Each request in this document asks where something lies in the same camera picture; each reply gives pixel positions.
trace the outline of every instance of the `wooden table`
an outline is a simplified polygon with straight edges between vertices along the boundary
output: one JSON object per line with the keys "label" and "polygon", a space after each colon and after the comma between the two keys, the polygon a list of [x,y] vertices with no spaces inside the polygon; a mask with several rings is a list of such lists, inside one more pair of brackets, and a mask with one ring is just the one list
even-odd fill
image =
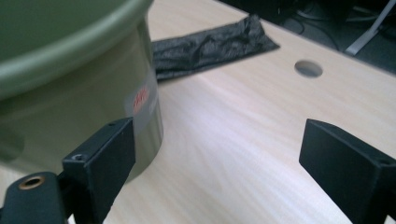
{"label": "wooden table", "polygon": [[[156,0],[148,20],[156,40],[245,16],[212,0]],[[163,145],[106,223],[350,223],[298,162],[305,121],[396,158],[396,78],[262,25],[280,49],[160,84]],[[323,75],[299,75],[300,60]],[[1,170],[1,197],[18,176]]]}

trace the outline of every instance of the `black cloth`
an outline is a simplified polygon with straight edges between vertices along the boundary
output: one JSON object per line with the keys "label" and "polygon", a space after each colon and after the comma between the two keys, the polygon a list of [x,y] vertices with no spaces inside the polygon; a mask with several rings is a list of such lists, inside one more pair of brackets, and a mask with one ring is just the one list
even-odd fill
{"label": "black cloth", "polygon": [[278,48],[253,15],[235,24],[153,42],[154,65],[157,79],[164,80]]}

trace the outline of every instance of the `green bucket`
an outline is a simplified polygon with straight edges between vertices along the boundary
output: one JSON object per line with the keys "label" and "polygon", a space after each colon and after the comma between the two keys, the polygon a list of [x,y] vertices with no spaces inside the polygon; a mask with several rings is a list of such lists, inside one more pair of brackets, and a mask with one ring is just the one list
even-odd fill
{"label": "green bucket", "polygon": [[151,0],[0,1],[0,161],[27,173],[105,124],[134,117],[136,164],[163,138],[146,15]]}

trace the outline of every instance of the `light wood desk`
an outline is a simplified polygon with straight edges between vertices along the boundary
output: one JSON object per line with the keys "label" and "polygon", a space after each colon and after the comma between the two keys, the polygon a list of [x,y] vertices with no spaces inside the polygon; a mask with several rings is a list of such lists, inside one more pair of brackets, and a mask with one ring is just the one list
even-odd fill
{"label": "light wood desk", "polygon": [[[212,0],[156,0],[148,20],[156,40],[245,16]],[[298,162],[305,120],[396,158],[396,78],[262,24],[280,49],[160,84],[163,145],[106,223],[350,223]],[[301,59],[323,75],[298,75]],[[1,171],[2,197],[18,176]]]}

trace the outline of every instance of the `bucket rim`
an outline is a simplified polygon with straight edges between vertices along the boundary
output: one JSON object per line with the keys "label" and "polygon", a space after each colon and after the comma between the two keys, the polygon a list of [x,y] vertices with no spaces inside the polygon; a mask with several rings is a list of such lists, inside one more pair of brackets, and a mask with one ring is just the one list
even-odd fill
{"label": "bucket rim", "polygon": [[127,0],[71,35],[0,62],[0,101],[47,84],[110,49],[145,19],[151,3]]}

